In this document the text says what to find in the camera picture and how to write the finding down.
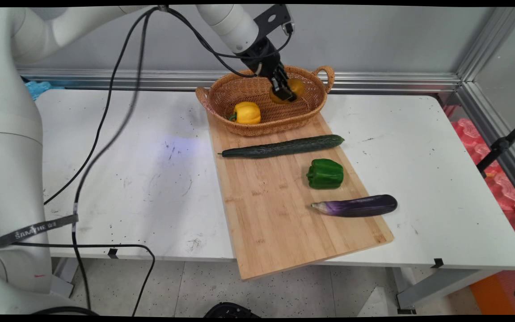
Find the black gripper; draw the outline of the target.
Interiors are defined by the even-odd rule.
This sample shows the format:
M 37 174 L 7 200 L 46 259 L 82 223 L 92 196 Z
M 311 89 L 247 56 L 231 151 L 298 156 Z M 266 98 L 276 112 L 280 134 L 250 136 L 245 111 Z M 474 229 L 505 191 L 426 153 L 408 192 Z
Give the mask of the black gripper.
M 280 53 L 269 38 L 261 38 L 239 53 L 241 61 L 259 77 L 270 80 L 270 100 L 274 103 L 291 103 L 298 95 L 291 89 L 290 79 L 281 62 Z

